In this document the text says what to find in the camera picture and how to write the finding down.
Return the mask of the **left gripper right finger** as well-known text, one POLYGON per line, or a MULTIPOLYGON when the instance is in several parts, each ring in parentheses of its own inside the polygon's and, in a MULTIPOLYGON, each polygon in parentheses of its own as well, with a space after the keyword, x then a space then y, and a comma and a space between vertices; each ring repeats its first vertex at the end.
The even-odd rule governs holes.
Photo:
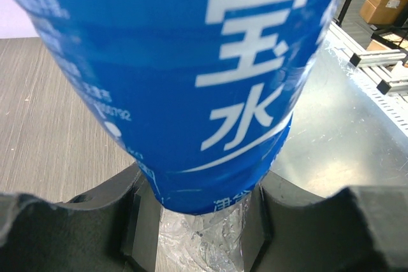
POLYGON ((245 221, 246 271, 406 271, 407 188, 351 186, 329 198, 269 173, 245 221))

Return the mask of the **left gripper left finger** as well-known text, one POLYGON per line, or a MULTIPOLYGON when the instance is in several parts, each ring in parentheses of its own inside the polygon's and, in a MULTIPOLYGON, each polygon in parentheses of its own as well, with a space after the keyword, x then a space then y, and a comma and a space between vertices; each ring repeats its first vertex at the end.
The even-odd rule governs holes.
POLYGON ((2 271, 153 271, 159 203, 136 164, 66 203, 1 194, 2 271))

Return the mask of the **blue label water bottle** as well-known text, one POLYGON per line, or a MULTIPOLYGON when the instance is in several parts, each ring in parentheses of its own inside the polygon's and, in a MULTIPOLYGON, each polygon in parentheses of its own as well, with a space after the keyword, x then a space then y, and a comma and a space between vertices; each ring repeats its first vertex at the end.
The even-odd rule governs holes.
POLYGON ((130 154, 183 271, 245 270, 245 221, 338 0, 14 0, 130 154))

